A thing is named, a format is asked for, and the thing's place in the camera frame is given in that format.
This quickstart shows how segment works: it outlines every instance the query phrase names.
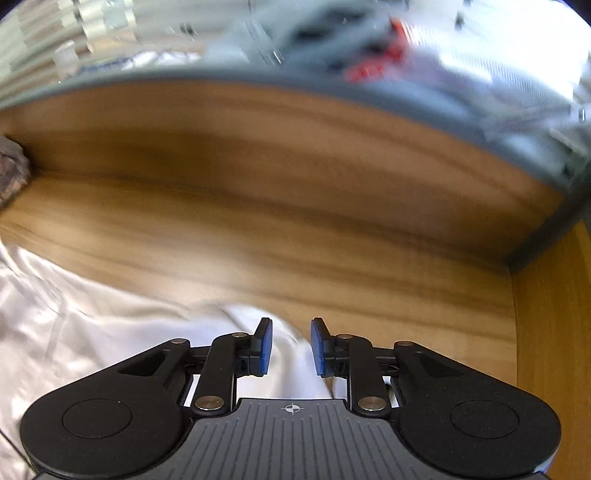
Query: white cloth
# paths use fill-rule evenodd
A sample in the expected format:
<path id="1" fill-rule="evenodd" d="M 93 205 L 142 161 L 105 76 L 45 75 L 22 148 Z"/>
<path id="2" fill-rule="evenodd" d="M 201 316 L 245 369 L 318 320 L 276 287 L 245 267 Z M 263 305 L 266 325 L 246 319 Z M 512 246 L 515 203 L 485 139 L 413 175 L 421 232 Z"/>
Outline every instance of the white cloth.
<path id="1" fill-rule="evenodd" d="M 268 312 L 148 299 L 0 244 L 0 478 L 33 477 L 22 459 L 18 423 L 45 393 L 171 338 L 200 346 L 226 333 L 252 333 L 261 317 L 273 319 L 269 374 L 239 379 L 238 397 L 330 398 L 310 344 Z"/>

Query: blue finger pad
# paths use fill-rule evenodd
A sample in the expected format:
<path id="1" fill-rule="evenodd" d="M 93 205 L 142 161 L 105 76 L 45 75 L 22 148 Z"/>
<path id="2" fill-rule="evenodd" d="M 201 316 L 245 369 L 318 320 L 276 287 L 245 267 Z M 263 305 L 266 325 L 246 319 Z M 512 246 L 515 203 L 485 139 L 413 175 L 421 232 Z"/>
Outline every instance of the blue finger pad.
<path id="1" fill-rule="evenodd" d="M 318 331 L 316 322 L 310 323 L 310 339 L 312 344 L 312 353 L 314 354 L 314 364 L 316 365 L 316 375 L 324 375 L 324 347 L 322 345 L 322 338 Z"/>
<path id="2" fill-rule="evenodd" d="M 269 371 L 269 362 L 271 361 L 271 347 L 273 346 L 273 324 L 269 322 L 269 326 L 265 331 L 265 336 L 262 338 L 261 344 L 261 372 L 266 375 Z"/>

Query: wooden surface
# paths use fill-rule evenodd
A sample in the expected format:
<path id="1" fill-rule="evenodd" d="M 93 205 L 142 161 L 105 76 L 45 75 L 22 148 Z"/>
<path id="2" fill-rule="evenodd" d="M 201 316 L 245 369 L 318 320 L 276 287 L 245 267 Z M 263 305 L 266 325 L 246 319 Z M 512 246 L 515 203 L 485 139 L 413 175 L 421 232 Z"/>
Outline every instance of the wooden surface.
<path id="1" fill-rule="evenodd" d="M 153 81 L 0 112 L 35 165 L 205 187 L 419 235 L 501 258 L 561 196 L 425 125 L 265 86 Z"/>
<path id="2" fill-rule="evenodd" d="M 414 340 L 515 382 L 506 268 L 357 223 L 149 184 L 42 176 L 0 214 L 5 243 L 183 304 L 314 316 L 376 346 Z"/>
<path id="3" fill-rule="evenodd" d="M 580 222 L 512 276 L 517 385 L 548 402 L 562 441 L 550 476 L 591 478 L 591 239 Z"/>

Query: ribbed gray plate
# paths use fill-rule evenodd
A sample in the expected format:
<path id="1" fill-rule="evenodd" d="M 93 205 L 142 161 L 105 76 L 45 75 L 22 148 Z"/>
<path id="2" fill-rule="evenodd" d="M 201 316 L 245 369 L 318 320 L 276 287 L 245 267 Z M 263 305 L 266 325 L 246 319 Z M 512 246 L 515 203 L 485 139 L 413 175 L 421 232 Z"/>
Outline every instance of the ribbed gray plate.
<path id="1" fill-rule="evenodd" d="M 38 480 L 53 477 L 40 475 Z M 242 399 L 199 420 L 163 463 L 134 480 L 450 480 L 413 456 L 385 420 L 342 400 Z M 544 475 L 531 475 L 543 480 Z"/>

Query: red object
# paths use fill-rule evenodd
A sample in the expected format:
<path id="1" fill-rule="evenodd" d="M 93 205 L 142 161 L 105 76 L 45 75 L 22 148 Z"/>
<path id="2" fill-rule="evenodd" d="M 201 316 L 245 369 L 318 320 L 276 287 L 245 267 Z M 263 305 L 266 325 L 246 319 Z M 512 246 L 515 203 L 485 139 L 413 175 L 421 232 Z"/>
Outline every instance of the red object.
<path id="1" fill-rule="evenodd" d="M 388 65 L 391 63 L 401 63 L 408 48 L 408 38 L 402 22 L 397 18 L 390 19 L 392 30 L 396 32 L 396 37 L 390 42 L 386 51 L 369 60 L 364 60 L 357 65 L 353 65 L 345 71 L 345 79 L 348 82 L 368 82 L 379 80 L 387 76 Z"/>

